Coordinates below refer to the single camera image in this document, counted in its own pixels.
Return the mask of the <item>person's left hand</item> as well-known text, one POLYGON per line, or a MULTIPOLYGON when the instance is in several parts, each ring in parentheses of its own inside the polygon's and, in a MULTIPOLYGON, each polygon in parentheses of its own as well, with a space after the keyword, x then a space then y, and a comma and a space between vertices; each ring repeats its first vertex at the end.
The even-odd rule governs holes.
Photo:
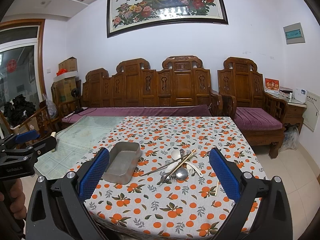
POLYGON ((8 195, 13 199, 10 204, 10 211, 18 220, 25 219, 27 216, 27 208, 25 207, 25 194, 23 192, 23 184, 20 178, 10 188, 8 195))

